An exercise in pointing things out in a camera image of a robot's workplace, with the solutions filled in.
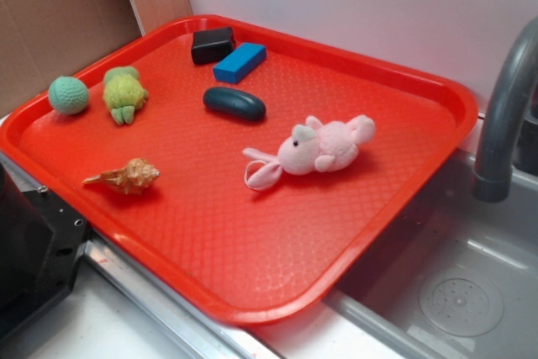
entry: seashell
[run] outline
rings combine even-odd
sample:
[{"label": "seashell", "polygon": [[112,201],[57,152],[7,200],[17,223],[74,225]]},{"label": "seashell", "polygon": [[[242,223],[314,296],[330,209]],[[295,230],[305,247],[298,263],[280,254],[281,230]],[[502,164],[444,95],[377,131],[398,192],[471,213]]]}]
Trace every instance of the seashell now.
[{"label": "seashell", "polygon": [[146,159],[137,158],[129,161],[127,166],[110,172],[103,172],[82,181],[83,184],[106,184],[121,193],[141,195],[160,176],[155,166]]}]

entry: pink stuffed bunny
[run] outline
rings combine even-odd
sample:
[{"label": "pink stuffed bunny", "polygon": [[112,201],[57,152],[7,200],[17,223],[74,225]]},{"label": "pink stuffed bunny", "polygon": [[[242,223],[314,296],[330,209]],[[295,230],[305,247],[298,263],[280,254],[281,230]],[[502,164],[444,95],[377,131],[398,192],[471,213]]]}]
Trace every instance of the pink stuffed bunny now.
[{"label": "pink stuffed bunny", "polygon": [[[370,141],[376,125],[366,115],[347,124],[333,121],[323,125],[313,116],[306,125],[295,125],[292,136],[284,141],[276,156],[247,147],[243,150],[251,161],[245,170],[247,187],[263,191],[280,179],[282,171],[302,176],[309,172],[334,172],[349,166],[359,154],[358,145]],[[253,165],[263,166],[250,174]]]}]

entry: oval soap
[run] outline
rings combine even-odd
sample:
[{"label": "oval soap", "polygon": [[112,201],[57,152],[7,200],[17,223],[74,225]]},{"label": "oval soap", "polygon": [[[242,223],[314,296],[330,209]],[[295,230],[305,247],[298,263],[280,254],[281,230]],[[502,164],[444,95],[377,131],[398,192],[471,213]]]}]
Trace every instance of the oval soap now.
[{"label": "oval soap", "polygon": [[249,121],[260,121],[266,115],[266,105],[258,97],[229,87],[211,87],[206,90],[203,104],[213,111]]}]

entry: sink drain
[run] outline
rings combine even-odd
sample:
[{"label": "sink drain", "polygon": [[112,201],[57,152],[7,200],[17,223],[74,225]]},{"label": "sink drain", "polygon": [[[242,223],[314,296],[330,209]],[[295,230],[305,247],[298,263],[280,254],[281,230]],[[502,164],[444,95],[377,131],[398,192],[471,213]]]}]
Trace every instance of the sink drain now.
[{"label": "sink drain", "polygon": [[426,319],[448,334],[477,336],[492,330],[503,317],[503,299],[486,278],[464,269],[433,274],[420,289]]}]

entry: stuffed animal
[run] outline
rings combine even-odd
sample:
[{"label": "stuffed animal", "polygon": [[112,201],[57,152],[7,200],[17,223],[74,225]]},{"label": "stuffed animal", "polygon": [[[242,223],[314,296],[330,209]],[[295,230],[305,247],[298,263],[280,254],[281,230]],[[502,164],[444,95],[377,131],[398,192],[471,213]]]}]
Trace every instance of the stuffed animal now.
[{"label": "stuffed animal", "polygon": [[[333,121],[323,125],[314,116],[306,125],[295,125],[292,136],[284,141],[276,156],[250,147],[243,155],[252,159],[245,169],[246,186],[256,191],[272,187],[282,172],[302,176],[310,172],[335,172],[349,166],[358,156],[358,145],[370,141],[376,125],[366,115],[347,124]],[[253,166],[261,165],[251,173]]]},{"label": "stuffed animal", "polygon": [[110,69],[104,75],[103,100],[116,124],[132,124],[135,111],[144,107],[148,92],[140,84],[140,74],[132,66]]}]

